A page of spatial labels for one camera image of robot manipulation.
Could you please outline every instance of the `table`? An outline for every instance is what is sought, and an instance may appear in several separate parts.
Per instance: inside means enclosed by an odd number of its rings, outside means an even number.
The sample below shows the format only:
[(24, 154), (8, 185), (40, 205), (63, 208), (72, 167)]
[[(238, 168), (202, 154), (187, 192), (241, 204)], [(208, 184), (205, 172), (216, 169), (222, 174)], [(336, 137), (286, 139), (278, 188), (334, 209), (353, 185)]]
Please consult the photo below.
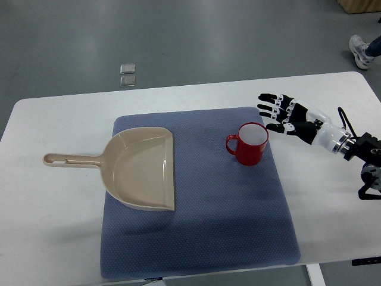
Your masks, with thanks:
[[(96, 169), (48, 168), (46, 153), (100, 154), (119, 116), (256, 106), (260, 93), (300, 98), (358, 135), (381, 136), (381, 104), (359, 73), (332, 73), (19, 101), (0, 142), (0, 277), (4, 285), (104, 282), (105, 189)], [(381, 201), (361, 201), (363, 162), (272, 132), (269, 143), (301, 251), (299, 265), (381, 255)]]

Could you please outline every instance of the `mug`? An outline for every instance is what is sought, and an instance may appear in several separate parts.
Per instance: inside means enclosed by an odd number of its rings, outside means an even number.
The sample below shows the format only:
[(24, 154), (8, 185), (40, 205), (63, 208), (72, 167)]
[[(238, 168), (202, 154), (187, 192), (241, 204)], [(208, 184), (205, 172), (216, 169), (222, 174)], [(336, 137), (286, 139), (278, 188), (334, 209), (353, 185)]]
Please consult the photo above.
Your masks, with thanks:
[[(228, 146), (230, 140), (237, 140), (235, 150)], [(257, 122), (248, 122), (239, 128), (238, 134), (226, 137), (226, 150), (242, 165), (253, 166), (261, 160), (267, 141), (267, 129)]]

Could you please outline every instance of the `white sneaker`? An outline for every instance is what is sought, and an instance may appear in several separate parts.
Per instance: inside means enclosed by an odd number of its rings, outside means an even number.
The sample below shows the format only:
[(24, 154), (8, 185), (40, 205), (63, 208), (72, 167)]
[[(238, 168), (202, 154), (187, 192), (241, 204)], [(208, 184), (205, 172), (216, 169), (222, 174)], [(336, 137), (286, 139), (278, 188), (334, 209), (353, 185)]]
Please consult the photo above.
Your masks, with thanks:
[(365, 54), (368, 46), (369, 44), (365, 43), (358, 35), (353, 35), (349, 40), (349, 48), (355, 57), (356, 65), (363, 70), (369, 69), (368, 65), (374, 60), (374, 57)]

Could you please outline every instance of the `dustpan handle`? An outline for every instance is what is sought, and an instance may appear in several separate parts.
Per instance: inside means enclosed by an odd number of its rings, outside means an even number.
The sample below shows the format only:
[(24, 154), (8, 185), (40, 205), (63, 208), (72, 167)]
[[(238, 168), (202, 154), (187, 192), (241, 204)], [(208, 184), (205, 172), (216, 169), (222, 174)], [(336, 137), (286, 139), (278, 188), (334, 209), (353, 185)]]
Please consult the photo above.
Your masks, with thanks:
[(102, 156), (79, 156), (68, 154), (46, 154), (42, 161), (50, 167), (97, 168), (102, 164)]

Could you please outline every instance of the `mug handle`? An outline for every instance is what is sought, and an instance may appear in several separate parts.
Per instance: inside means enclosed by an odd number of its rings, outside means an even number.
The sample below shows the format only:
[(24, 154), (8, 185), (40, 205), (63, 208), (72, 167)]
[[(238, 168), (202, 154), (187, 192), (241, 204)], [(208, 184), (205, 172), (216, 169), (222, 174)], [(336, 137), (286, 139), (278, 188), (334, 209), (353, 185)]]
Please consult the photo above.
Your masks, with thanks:
[(226, 137), (226, 150), (231, 154), (231, 155), (235, 155), (236, 154), (236, 151), (233, 151), (232, 149), (230, 149), (230, 147), (227, 145), (229, 143), (230, 140), (237, 140), (237, 135), (228, 135)]

